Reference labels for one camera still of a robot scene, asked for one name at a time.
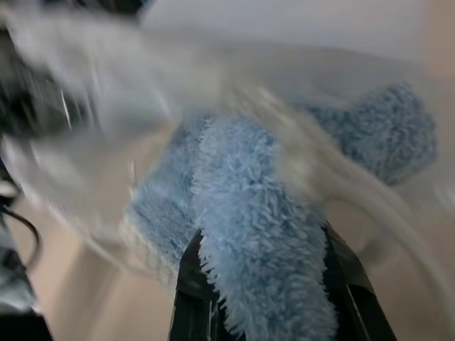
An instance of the black object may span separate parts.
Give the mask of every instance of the black object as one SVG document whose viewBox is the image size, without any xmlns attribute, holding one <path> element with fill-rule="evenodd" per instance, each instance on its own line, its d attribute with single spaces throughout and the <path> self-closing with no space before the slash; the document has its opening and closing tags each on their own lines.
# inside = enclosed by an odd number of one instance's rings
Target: black object
<svg viewBox="0 0 455 341">
<path fill-rule="evenodd" d="M 92 10 L 105 10 L 112 13 L 135 16 L 147 1 L 142 0 L 44 0 L 44 4 L 67 3 Z"/>
<path fill-rule="evenodd" d="M 0 316 L 0 330 L 5 341 L 53 341 L 44 318 L 32 312 Z"/>
<path fill-rule="evenodd" d="M 7 206 L 0 207 L 0 213 L 3 213 L 4 215 L 8 215 L 9 217 L 17 220 L 32 233 L 33 238 L 35 239 L 35 248 L 33 249 L 33 253 L 30 256 L 30 259 L 27 261 L 26 265 L 21 266 L 21 270 L 31 269 L 33 267 L 33 265 L 35 265 L 35 263 L 37 262 L 38 257 L 41 252 L 41 237 L 40 237 L 38 230 L 36 229 L 35 225 L 33 225 L 31 222 L 29 222 L 26 218 L 11 211 Z"/>
<path fill-rule="evenodd" d="M 36 139 L 75 130 L 87 121 L 87 108 L 52 78 L 27 67 L 9 32 L 0 29 L 0 133 Z"/>
<path fill-rule="evenodd" d="M 396 341 L 360 261 L 330 225 L 324 230 L 328 250 L 323 282 L 338 316 L 337 341 Z M 219 295 L 200 269 L 201 239 L 199 232 L 180 263 L 169 341 L 247 341 L 225 329 Z"/>
</svg>

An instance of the blue plush fabric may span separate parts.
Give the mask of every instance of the blue plush fabric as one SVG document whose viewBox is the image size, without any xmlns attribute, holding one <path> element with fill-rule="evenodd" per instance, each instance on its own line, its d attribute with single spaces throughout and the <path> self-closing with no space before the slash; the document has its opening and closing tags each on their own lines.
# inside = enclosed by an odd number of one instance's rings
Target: blue plush fabric
<svg viewBox="0 0 455 341">
<path fill-rule="evenodd" d="M 392 84 L 344 109 L 300 102 L 342 152 L 388 185 L 420 172 L 436 158 L 435 125 L 407 83 Z"/>
<path fill-rule="evenodd" d="M 289 197 L 273 155 L 272 135 L 249 119 L 205 131 L 193 186 L 203 270 L 226 301 L 227 328 L 247 340 L 332 340 L 324 217 Z"/>
<path fill-rule="evenodd" d="M 159 164 L 141 181 L 127 215 L 144 238 L 177 265 L 196 233 L 191 182 L 199 143 L 205 127 L 203 115 L 183 120 Z"/>
<path fill-rule="evenodd" d="M 388 184 L 436 157 L 432 118 L 406 84 L 344 109 L 311 100 L 289 105 L 308 111 L 347 157 Z M 324 216 L 288 196 L 274 173 L 274 148 L 273 136 L 249 119 L 196 115 L 177 131 L 127 214 L 174 264 L 202 229 L 200 257 L 233 332 L 249 341 L 333 340 L 336 317 L 322 284 Z"/>
</svg>

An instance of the black cable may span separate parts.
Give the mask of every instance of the black cable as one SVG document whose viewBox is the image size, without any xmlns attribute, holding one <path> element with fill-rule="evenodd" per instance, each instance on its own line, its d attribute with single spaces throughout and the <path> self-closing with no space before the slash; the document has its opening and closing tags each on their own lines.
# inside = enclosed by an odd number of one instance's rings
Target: black cable
<svg viewBox="0 0 455 341">
<path fill-rule="evenodd" d="M 0 212 L 24 224 L 35 237 L 35 249 L 33 250 L 33 253 L 30 256 L 30 259 L 26 262 L 23 270 L 29 270 L 33 268 L 33 265 L 36 263 L 41 253 L 41 238 L 38 230 L 36 229 L 35 225 L 29 222 L 26 218 L 11 211 L 7 206 L 1 206 Z"/>
</svg>

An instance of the microfiber towel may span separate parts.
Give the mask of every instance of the microfiber towel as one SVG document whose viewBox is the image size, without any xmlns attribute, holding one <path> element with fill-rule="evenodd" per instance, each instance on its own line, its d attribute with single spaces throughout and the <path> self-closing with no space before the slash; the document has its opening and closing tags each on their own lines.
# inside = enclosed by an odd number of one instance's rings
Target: microfiber towel
<svg viewBox="0 0 455 341">
<path fill-rule="evenodd" d="M 304 97 L 288 104 L 314 116 L 347 157 L 387 184 L 436 158 L 434 123 L 409 85 L 390 85 L 342 109 Z M 175 267 L 190 234 L 202 229 L 200 257 L 233 333 L 250 341 L 334 340 L 336 317 L 322 284 L 324 216 L 319 207 L 296 204 L 282 187 L 273 135 L 233 114 L 188 117 L 186 133 L 176 133 L 163 163 L 144 179 L 127 219 Z M 182 152 L 192 160 L 179 160 Z M 160 169 L 173 176 L 157 177 Z"/>
</svg>

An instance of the translucent plastic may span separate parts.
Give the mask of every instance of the translucent plastic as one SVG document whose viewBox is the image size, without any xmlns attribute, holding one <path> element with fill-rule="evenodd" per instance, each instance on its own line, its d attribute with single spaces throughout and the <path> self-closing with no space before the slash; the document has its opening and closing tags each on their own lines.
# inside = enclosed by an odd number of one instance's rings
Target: translucent plastic
<svg viewBox="0 0 455 341">
<path fill-rule="evenodd" d="M 375 231 L 365 244 L 378 245 L 379 262 L 388 241 L 410 255 L 453 340 L 455 257 L 444 240 L 455 223 L 454 97 L 424 74 L 423 3 L 384 1 L 378 12 L 375 1 L 342 1 L 340 12 L 332 1 L 242 1 L 247 8 L 239 1 L 178 2 L 159 1 L 143 13 L 147 29 L 93 14 L 4 13 L 24 60 L 50 72 L 96 118 L 51 139 L 6 140 L 6 164 L 25 193 L 57 208 L 68 224 L 84 225 L 76 227 L 83 235 L 121 244 L 113 231 L 122 206 L 172 127 L 184 113 L 234 108 L 275 133 L 282 146 L 277 168 L 297 198 L 342 200 L 366 212 Z M 306 20 L 297 20 L 299 13 Z M 304 95 L 341 108 L 397 82 L 409 84 L 432 113 L 438 157 L 394 189 L 287 106 Z M 144 152 L 133 156 L 139 145 Z"/>
</svg>

